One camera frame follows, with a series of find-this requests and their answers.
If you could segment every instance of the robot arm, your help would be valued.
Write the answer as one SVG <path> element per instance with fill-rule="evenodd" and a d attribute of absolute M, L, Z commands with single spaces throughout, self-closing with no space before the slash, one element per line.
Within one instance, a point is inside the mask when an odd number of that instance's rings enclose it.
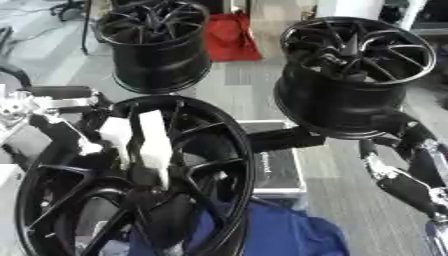
<path fill-rule="evenodd" d="M 361 158 L 378 187 L 425 213 L 426 233 L 436 256 L 448 255 L 448 150 L 419 121 L 404 113 L 390 115 L 387 132 L 397 139 L 360 141 Z M 409 163 L 408 170 L 386 165 L 376 144 L 392 147 Z"/>
<path fill-rule="evenodd" d="M 61 113 L 91 111 L 107 102 L 88 87 L 32 87 L 8 95 L 0 88 L 0 145 L 27 125 L 39 129 L 50 139 L 60 142 L 80 155 L 99 153 L 103 146 L 89 139 L 60 117 Z"/>

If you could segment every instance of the wire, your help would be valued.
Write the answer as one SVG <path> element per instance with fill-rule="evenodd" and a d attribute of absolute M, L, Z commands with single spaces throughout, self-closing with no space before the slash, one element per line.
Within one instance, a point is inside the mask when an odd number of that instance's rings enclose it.
<path fill-rule="evenodd" d="M 41 8 L 41 9 L 34 9 L 34 10 L 24 10 L 20 8 L 0 8 L 0 11 L 18 11 L 18 12 L 26 12 L 26 13 L 35 13 L 35 12 L 42 12 L 42 11 L 48 11 L 50 8 Z"/>
<path fill-rule="evenodd" d="M 47 28 L 47 29 L 44 29 L 44 30 L 42 30 L 41 32 L 35 34 L 35 35 L 28 36 L 28 37 L 25 37 L 25 38 L 12 38 L 12 39 L 10 39 L 9 42 L 7 43 L 7 49 L 4 50 L 3 55 L 4 55 L 4 56 L 9 56 L 9 55 L 11 54 L 11 52 L 14 50 L 14 48 L 15 48 L 18 44 L 20 44 L 20 43 L 23 43 L 23 42 L 26 42 L 26 41 L 34 40 L 34 39 L 39 38 L 39 37 L 41 37 L 41 36 L 43 36 L 43 35 L 45 35 L 45 34 L 47 34 L 47 33 L 49 33 L 49 32 L 58 30 L 58 29 L 63 28 L 63 27 L 65 27 L 65 26 L 62 25 L 62 26 L 58 26 L 58 27 Z"/>

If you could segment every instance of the red bag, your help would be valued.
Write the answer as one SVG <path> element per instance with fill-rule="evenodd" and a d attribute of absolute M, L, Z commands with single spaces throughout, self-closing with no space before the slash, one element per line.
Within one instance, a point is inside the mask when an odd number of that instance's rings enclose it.
<path fill-rule="evenodd" d="M 206 26 L 207 51 L 213 61 L 260 60 L 249 33 L 250 20 L 243 11 L 214 14 Z"/>

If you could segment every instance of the metal bracket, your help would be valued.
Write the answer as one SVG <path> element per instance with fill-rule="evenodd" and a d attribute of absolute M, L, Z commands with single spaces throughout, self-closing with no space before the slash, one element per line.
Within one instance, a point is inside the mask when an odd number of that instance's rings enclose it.
<path fill-rule="evenodd" d="M 313 134 L 301 126 L 250 133 L 248 136 L 252 150 L 255 153 L 288 148 L 321 146 L 326 140 L 326 137 Z"/>

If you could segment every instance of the floor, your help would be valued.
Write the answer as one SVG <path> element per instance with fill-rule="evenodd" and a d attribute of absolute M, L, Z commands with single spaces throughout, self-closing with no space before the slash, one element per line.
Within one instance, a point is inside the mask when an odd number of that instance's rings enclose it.
<path fill-rule="evenodd" d="M 274 104 L 272 89 L 284 65 L 278 38 L 288 24 L 299 19 L 298 2 L 304 5 L 299 0 L 254 1 L 253 33 L 264 60 L 215 63 L 206 78 L 180 94 L 206 100 L 239 120 L 285 119 Z M 91 55 L 82 54 L 80 21 L 61 24 L 46 11 L 2 10 L 34 10 L 53 4 L 41 0 L 0 0 L 0 26 L 12 24 L 15 37 L 26 38 L 55 28 L 18 45 L 10 56 L 11 62 L 27 70 L 36 85 L 89 85 L 115 101 L 136 96 L 113 82 L 106 45 L 89 37 Z M 434 79 L 429 77 L 410 85 L 406 110 L 446 140 L 448 121 L 443 117 L 447 113 L 437 104 L 440 95 L 446 93 L 433 86 L 437 84 Z M 17 86 L 1 74 L 0 81 L 11 90 Z M 385 156 L 389 163 L 399 164 L 393 154 Z M 299 160 L 309 190 L 310 214 L 339 225 L 352 255 L 429 255 L 424 216 L 376 188 L 358 159 L 355 142 L 329 140 L 324 146 L 299 150 Z"/>

